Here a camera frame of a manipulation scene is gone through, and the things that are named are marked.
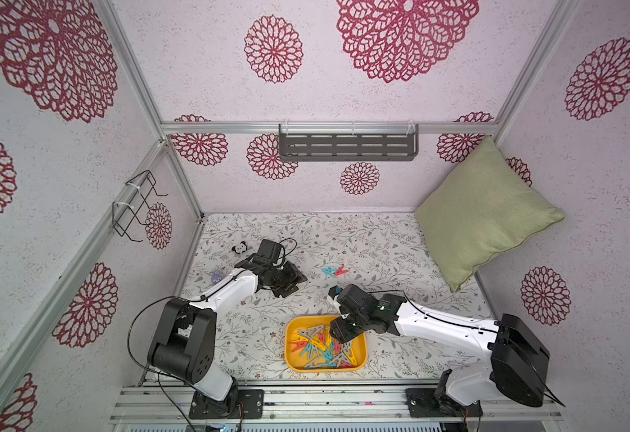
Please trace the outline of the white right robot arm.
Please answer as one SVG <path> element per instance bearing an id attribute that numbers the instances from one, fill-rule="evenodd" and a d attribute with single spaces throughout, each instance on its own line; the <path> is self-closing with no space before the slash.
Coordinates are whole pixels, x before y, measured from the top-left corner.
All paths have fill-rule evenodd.
<path id="1" fill-rule="evenodd" d="M 441 375 L 435 390 L 441 408 L 468 408 L 500 395 L 539 408 L 550 396 L 550 352 L 515 315 L 466 318 L 422 306 L 401 290 L 369 293 L 355 284 L 333 286 L 328 297 L 339 312 L 329 333 L 341 344 L 372 331 L 426 339 L 475 356 L 477 363 Z"/>

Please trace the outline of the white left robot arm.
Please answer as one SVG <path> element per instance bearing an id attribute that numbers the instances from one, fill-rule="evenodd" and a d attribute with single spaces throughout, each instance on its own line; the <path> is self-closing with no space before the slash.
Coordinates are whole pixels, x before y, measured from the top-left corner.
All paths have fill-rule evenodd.
<path id="1" fill-rule="evenodd" d="M 200 296 L 168 300 L 151 340 L 147 364 L 160 374 L 191 385 L 211 401 L 234 406 L 235 379 L 214 362 L 219 318 L 261 290 L 285 298 L 307 280 L 289 261 L 275 264 L 245 260 Z"/>

